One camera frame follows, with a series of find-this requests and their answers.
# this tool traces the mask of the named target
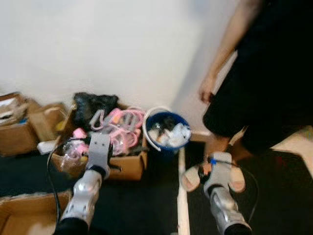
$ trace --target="wire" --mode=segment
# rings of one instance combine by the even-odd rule
[[[225,164],[233,165],[233,166],[235,166],[237,168],[240,168],[242,171],[246,172],[253,179],[255,187],[256,187],[256,198],[255,198],[254,205],[252,207],[252,210],[250,212],[250,216],[249,216],[249,219],[248,219],[248,223],[250,223],[251,219],[253,218],[253,215],[254,215],[255,209],[256,209],[256,207],[258,205],[259,197],[260,197],[260,188],[259,188],[258,181],[256,180],[256,178],[254,177],[254,175],[250,171],[248,171],[246,168],[244,168],[242,166],[236,165],[234,163],[229,163],[229,162],[226,162],[226,161],[216,160],[216,159],[213,159],[211,157],[208,157],[208,159],[214,160],[214,161],[216,161],[218,163],[225,163]]]
[[[51,188],[52,188],[52,192],[53,192],[53,195],[54,195],[54,200],[55,200],[55,204],[56,204],[56,209],[57,209],[57,218],[56,218],[56,225],[60,222],[60,218],[61,218],[61,205],[60,205],[60,200],[59,200],[59,196],[58,196],[58,193],[55,189],[55,186],[54,186],[54,183],[52,181],[52,178],[51,178],[51,172],[50,172],[50,162],[51,162],[51,157],[53,155],[53,153],[59,149],[60,147],[62,147],[64,144],[66,144],[67,142],[70,142],[70,141],[83,141],[85,139],[68,139],[64,142],[62,142],[60,145],[56,146],[49,154],[48,156],[48,159],[47,159],[47,177],[48,177],[48,180],[50,182],[50,185],[51,185]]]

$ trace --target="foot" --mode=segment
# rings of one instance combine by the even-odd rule
[[[207,175],[209,172],[212,171],[212,164],[210,163],[203,163],[202,164],[204,174]],[[240,168],[231,166],[231,175],[230,175],[230,182],[228,183],[231,190],[236,193],[243,192],[246,188],[246,182],[244,175]]]

